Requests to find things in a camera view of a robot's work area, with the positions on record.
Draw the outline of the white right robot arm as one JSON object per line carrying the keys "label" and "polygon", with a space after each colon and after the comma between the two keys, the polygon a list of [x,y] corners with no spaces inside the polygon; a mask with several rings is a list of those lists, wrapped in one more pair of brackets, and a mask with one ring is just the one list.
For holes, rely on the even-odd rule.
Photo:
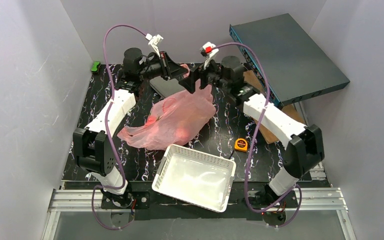
{"label": "white right robot arm", "polygon": [[264,187],[260,199],[274,201],[291,189],[299,179],[325,158],[321,129],[294,120],[272,103],[257,88],[247,83],[244,72],[248,64],[227,56],[218,65],[205,61],[190,70],[176,74],[178,83],[194,93],[208,85],[225,91],[236,107],[273,133],[285,148],[286,159],[280,171]]}

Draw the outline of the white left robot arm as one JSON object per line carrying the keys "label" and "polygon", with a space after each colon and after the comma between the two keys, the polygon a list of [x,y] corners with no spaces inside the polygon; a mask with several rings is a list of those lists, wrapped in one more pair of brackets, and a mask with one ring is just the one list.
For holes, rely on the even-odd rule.
{"label": "white left robot arm", "polygon": [[110,80],[111,96],[98,115],[73,132],[73,156],[78,167],[96,177],[101,189],[116,196],[125,193],[128,181],[120,170],[120,156],[113,140],[126,113],[136,105],[144,80],[161,77],[182,80],[187,69],[174,62],[166,51],[144,55],[137,47],[124,52],[118,82]]}

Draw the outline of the pink plastic bag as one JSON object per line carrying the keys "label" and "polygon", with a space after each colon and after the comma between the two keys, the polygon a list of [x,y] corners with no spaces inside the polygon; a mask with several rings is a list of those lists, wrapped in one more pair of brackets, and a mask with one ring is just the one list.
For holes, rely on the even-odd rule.
{"label": "pink plastic bag", "polygon": [[182,90],[155,103],[142,126],[124,126],[117,137],[134,148],[165,150],[169,145],[183,146],[194,139],[215,115],[211,85],[195,92]]}

